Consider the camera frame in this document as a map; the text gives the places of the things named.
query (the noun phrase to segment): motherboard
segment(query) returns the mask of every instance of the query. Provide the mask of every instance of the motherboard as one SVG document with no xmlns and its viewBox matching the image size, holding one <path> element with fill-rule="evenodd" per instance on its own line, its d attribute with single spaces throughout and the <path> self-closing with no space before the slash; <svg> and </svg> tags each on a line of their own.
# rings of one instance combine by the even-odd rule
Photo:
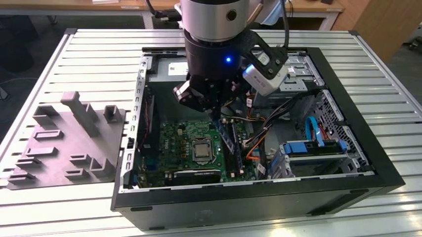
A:
<svg viewBox="0 0 422 237">
<path fill-rule="evenodd" d="M 224 122 L 232 129 L 241 144 L 247 138 L 245 123 Z M 245 159 L 238 146 L 238 155 L 227 152 L 215 125 L 210 121 L 164 122 L 160 124 L 159 155 L 146 157 L 146 177 L 150 187 L 255 180 L 254 164 Z"/>
</svg>

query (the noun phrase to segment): table surface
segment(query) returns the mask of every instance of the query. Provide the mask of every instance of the table surface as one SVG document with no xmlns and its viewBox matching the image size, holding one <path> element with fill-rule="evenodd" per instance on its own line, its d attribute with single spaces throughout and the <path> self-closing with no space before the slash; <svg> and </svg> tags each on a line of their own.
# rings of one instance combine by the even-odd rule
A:
<svg viewBox="0 0 422 237">
<path fill-rule="evenodd" d="M 283 31 L 258 31 L 277 45 Z M 319 47 L 377 135 L 406 185 L 334 215 L 164 231 L 168 236 L 397 236 L 422 230 L 422 112 L 407 90 L 349 32 L 291 31 L 290 45 Z M 94 109 L 115 104 L 131 118 L 142 48 L 183 46 L 179 30 L 83 30 L 64 35 L 0 145 L 0 186 L 24 151 L 36 106 L 76 90 Z M 0 189 L 0 236 L 135 236 L 146 234 L 110 211 L 114 183 L 11 191 Z"/>
<path fill-rule="evenodd" d="M 180 0 L 151 0 L 156 10 L 174 8 Z M 345 7 L 338 1 L 331 5 L 321 0 L 293 0 L 295 12 L 342 12 Z M 56 9 L 56 10 L 146 10 L 143 0 L 120 0 L 120 3 L 92 4 L 92 0 L 0 0 L 0 8 Z"/>
</svg>

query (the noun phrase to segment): white label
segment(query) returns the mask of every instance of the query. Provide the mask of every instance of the white label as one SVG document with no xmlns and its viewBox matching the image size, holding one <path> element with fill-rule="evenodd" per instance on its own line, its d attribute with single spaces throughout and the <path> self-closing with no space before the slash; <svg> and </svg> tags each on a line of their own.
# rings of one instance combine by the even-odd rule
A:
<svg viewBox="0 0 422 237">
<path fill-rule="evenodd" d="M 253 99 L 250 98 L 246 99 L 246 106 L 250 108 L 253 107 Z"/>
<path fill-rule="evenodd" d="M 122 6 L 122 9 L 140 9 L 138 6 Z"/>
<path fill-rule="evenodd" d="M 265 174 L 265 167 L 262 164 L 258 164 L 258 170 L 262 174 Z"/>
<path fill-rule="evenodd" d="M 186 76 L 187 75 L 187 62 L 170 63 L 168 64 L 168 75 L 170 76 Z"/>
</svg>

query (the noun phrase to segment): cpu socket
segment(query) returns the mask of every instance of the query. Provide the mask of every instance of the cpu socket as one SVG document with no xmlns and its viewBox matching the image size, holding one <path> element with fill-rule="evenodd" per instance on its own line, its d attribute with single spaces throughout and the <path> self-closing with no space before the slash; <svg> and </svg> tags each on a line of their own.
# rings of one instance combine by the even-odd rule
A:
<svg viewBox="0 0 422 237">
<path fill-rule="evenodd" d="M 212 161 L 212 142 L 210 138 L 194 138 L 192 140 L 192 161 L 198 164 L 207 164 Z"/>
</svg>

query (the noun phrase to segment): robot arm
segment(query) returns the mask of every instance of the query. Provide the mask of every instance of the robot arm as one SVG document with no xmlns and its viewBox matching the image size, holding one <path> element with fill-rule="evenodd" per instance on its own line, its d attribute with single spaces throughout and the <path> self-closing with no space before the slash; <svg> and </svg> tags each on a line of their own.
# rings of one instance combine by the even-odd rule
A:
<svg viewBox="0 0 422 237">
<path fill-rule="evenodd" d="M 249 89 L 277 90 L 287 70 L 287 47 L 271 48 L 247 28 L 249 0 L 182 0 L 187 81 L 175 87 L 179 103 L 220 118 L 220 107 Z M 255 46 L 263 53 L 257 57 Z"/>
</svg>

